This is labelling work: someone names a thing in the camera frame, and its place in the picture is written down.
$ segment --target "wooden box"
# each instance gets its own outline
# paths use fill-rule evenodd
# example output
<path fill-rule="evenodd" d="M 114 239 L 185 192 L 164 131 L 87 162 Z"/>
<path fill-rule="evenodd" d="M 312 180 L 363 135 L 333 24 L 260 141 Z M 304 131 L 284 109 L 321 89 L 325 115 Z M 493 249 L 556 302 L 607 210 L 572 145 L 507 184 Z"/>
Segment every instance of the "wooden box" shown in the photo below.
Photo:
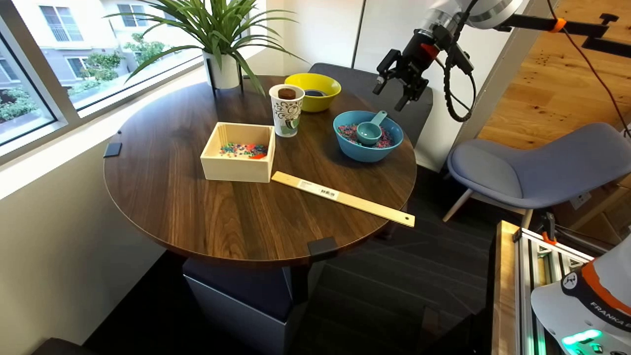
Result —
<path fill-rule="evenodd" d="M 235 145 L 264 147 L 266 157 L 231 157 Z M 274 127 L 217 123 L 199 160 L 205 180 L 268 184 L 274 166 Z"/>

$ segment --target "plant pot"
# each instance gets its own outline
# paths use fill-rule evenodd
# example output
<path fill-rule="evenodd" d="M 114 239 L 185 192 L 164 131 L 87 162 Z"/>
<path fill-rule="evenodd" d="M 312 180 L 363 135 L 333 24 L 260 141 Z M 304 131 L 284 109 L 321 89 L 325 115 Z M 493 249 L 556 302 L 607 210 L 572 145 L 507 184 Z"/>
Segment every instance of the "plant pot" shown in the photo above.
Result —
<path fill-rule="evenodd" d="M 217 91 L 227 91 L 227 89 L 237 89 L 241 84 L 241 74 L 235 58 L 231 56 L 221 56 L 221 62 L 217 62 L 213 56 L 205 56 L 205 64 L 209 70 L 209 82 L 213 89 Z"/>

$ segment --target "window sill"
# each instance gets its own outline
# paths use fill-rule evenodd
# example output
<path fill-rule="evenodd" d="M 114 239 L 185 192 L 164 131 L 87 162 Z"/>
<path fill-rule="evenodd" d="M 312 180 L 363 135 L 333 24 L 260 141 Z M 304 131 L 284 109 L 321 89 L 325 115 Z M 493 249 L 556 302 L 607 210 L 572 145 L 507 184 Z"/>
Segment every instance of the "window sill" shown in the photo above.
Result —
<path fill-rule="evenodd" d="M 152 101 L 174 89 L 205 82 L 205 74 L 201 72 L 203 66 L 197 62 L 181 72 L 138 86 L 132 93 L 124 93 L 118 99 L 112 97 L 110 103 L 83 111 L 81 117 L 91 117 L 89 123 L 0 166 L 0 202 L 79 155 L 108 141 L 134 113 Z"/>

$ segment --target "clear cup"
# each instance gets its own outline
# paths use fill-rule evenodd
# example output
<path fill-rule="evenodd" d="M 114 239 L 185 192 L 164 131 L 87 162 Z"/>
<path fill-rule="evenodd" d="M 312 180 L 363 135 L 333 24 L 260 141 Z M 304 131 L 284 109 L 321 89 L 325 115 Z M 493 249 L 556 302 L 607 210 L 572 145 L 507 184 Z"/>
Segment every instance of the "clear cup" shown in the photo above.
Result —
<path fill-rule="evenodd" d="M 274 133 L 282 139 L 298 135 L 304 91 L 294 86 L 274 86 L 268 91 L 272 101 Z"/>

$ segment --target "wooden ruler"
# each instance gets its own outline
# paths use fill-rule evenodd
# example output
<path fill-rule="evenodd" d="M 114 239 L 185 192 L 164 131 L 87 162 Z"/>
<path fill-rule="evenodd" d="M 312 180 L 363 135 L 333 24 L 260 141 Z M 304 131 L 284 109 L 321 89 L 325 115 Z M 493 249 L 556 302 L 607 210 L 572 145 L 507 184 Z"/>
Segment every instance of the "wooden ruler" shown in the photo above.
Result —
<path fill-rule="evenodd" d="M 388 222 L 394 222 L 394 224 L 400 224 L 406 228 L 414 228 L 414 224 L 416 224 L 416 218 L 410 214 L 402 214 L 402 212 L 390 210 L 386 206 L 379 206 L 369 200 L 361 200 L 357 196 L 349 196 L 349 194 L 325 188 L 325 186 L 317 186 L 314 182 L 300 180 L 300 178 L 284 174 L 284 172 L 274 172 L 272 182 L 278 182 L 278 184 L 284 184 L 284 186 L 290 186 L 290 188 L 296 188 L 296 190 L 302 190 L 302 192 L 308 192 L 308 194 L 314 194 L 314 196 L 319 196 L 319 198 L 325 198 L 325 200 L 337 202 L 341 206 L 349 206 L 349 208 L 355 208 L 355 210 L 379 216 L 379 218 L 385 218 Z"/>

